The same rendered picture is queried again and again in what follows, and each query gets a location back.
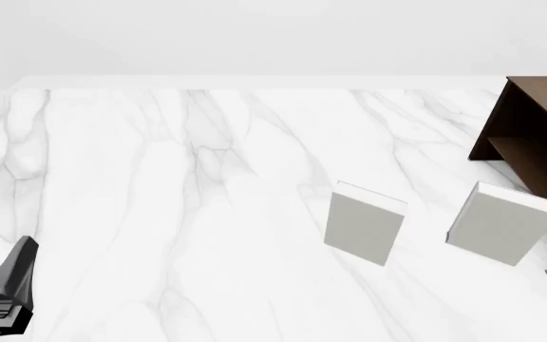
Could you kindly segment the thin grey book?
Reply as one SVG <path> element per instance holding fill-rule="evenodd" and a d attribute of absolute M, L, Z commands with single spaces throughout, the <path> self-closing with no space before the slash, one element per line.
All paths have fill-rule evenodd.
<path fill-rule="evenodd" d="M 407 208 L 405 201 L 338 181 L 330 197 L 324 242 L 384 266 Z"/>

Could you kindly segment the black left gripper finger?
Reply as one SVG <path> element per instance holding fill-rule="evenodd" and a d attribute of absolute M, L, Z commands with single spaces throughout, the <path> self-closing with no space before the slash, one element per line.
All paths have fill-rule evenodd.
<path fill-rule="evenodd" d="M 0 301 L 32 309 L 32 276 L 39 244 L 22 236 L 0 265 Z"/>

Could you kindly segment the thick grey book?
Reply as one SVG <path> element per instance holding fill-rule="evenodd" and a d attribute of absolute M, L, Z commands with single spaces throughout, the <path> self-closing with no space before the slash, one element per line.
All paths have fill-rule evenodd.
<path fill-rule="evenodd" d="M 445 242 L 516 266 L 547 233 L 547 199 L 477 181 Z"/>

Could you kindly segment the dark brown wooden shelf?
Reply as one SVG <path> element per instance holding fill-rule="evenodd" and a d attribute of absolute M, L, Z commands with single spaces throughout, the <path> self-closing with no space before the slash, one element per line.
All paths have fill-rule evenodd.
<path fill-rule="evenodd" d="M 547 76 L 510 76 L 468 156 L 504 161 L 547 199 Z"/>

